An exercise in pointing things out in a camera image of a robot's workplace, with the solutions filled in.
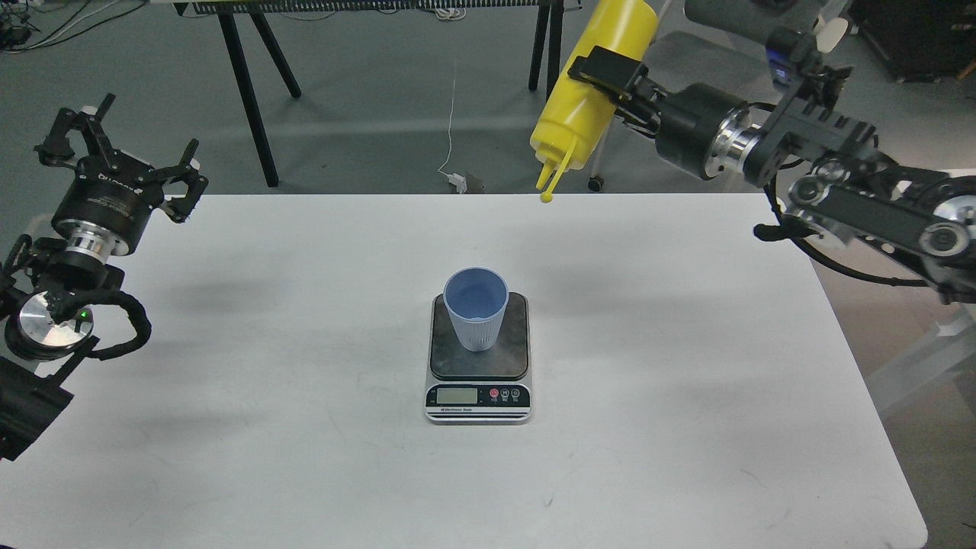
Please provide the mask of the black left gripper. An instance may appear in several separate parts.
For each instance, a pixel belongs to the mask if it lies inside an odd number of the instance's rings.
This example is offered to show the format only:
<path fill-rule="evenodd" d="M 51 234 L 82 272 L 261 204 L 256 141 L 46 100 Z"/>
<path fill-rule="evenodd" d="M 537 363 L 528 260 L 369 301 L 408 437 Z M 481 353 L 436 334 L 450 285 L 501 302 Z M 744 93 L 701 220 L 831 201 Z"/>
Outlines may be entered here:
<path fill-rule="evenodd" d="M 189 140 L 175 165 L 144 172 L 141 188 L 120 183 L 121 153 L 102 127 L 115 98 L 108 93 L 87 111 L 60 108 L 48 134 L 34 147 L 40 164 L 70 169 L 76 177 L 51 223 L 66 241 L 66 252 L 89 258 L 133 254 L 153 210 L 174 223 L 188 221 L 209 184 L 193 163 L 198 139 Z M 167 185 L 184 185 L 185 192 L 166 198 Z"/>

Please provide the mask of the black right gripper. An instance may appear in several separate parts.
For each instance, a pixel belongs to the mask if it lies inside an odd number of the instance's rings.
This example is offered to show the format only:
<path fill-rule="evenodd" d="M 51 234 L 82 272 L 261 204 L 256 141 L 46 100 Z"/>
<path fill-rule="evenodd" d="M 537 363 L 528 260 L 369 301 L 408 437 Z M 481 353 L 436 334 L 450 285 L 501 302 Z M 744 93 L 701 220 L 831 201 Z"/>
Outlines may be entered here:
<path fill-rule="evenodd" d="M 576 56 L 568 76 L 606 96 L 627 128 L 655 140 L 662 159 L 705 181 L 718 176 L 708 163 L 723 125 L 747 109 L 745 98 L 705 83 L 663 97 L 641 60 L 600 46 Z"/>

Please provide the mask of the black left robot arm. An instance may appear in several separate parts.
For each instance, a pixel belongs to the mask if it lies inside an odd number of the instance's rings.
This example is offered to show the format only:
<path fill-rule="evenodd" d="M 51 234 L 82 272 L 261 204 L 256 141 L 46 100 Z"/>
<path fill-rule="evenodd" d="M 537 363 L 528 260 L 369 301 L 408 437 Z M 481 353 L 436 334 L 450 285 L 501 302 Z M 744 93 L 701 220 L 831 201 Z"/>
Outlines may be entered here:
<path fill-rule="evenodd" d="M 142 348 L 151 335 L 144 305 L 122 291 L 112 256 L 135 252 L 151 215 L 183 223 L 208 185 L 191 140 L 175 165 L 155 167 L 111 145 L 96 109 L 62 108 L 35 153 L 69 168 L 73 180 L 51 227 L 21 234 L 2 264 L 2 458 L 15 460 L 69 406 L 66 378 L 84 359 L 108 361 Z"/>

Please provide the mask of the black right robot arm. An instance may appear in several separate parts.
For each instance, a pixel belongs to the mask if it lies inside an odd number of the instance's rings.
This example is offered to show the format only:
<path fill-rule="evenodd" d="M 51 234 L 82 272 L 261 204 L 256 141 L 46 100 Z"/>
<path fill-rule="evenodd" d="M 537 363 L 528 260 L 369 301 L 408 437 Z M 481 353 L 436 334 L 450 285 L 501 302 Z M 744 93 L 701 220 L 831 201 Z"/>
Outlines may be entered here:
<path fill-rule="evenodd" d="M 827 259 L 811 237 L 864 241 L 914 274 L 944 303 L 974 303 L 974 177 L 899 164 L 876 146 L 874 125 L 836 112 L 850 67 L 825 65 L 811 34 L 780 27 L 766 42 L 777 104 L 749 103 L 705 84 L 663 89 L 647 66 L 604 46 L 583 49 L 568 76 L 599 91 L 659 156 L 703 178 L 737 172 L 764 190 L 777 225 L 763 241 L 791 240 L 847 277 L 900 286 Z"/>

